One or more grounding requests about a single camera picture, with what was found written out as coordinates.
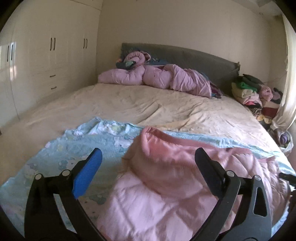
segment metal screw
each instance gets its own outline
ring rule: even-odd
[[[255,179],[256,179],[257,181],[260,181],[260,180],[261,180],[261,177],[258,176],[258,175],[255,175],[254,177],[255,177]]]
[[[37,175],[35,176],[35,179],[36,179],[36,180],[39,180],[41,177],[42,177],[41,174],[37,174]]]
[[[62,172],[62,175],[63,175],[64,177],[69,176],[69,174],[70,174],[70,171],[69,171],[69,170],[64,170],[64,171]]]
[[[233,171],[227,171],[226,174],[229,177],[234,177],[234,172]]]

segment cabinet handle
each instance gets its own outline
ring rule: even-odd
[[[7,47],[7,62],[8,62],[8,57],[9,57],[9,45]]]
[[[13,44],[11,46],[11,60],[12,60]]]

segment gray headboard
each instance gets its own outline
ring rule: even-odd
[[[232,96],[231,82],[238,78],[239,63],[197,50],[169,45],[123,43],[121,47],[122,56],[137,50],[148,52],[153,58],[166,60],[181,68],[204,73],[225,94]]]

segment blue patterned sheet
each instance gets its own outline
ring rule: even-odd
[[[64,169],[72,169],[80,160],[98,147],[103,152],[103,163],[85,195],[79,198],[81,205],[90,219],[95,222],[98,210],[102,205],[122,169],[121,157],[126,153],[133,139],[140,134],[142,128],[128,123],[101,120],[94,118],[80,125],[77,129],[66,130],[63,136],[48,142],[39,153],[32,157],[15,177],[0,187],[0,205],[12,221],[13,225],[24,234],[24,216],[28,193],[37,173],[45,177],[59,175]],[[219,138],[203,134],[188,134],[165,131],[167,134],[185,139],[210,143],[219,148],[243,147],[249,148],[257,158],[276,156],[282,172],[295,174],[283,153],[265,152],[256,146],[245,145],[228,138]],[[65,209],[55,195],[62,219],[69,230],[75,231],[65,212]],[[275,225],[275,232],[285,220],[283,218]]]

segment wardrobe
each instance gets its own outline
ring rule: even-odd
[[[103,0],[24,0],[0,32],[0,129],[96,83]]]

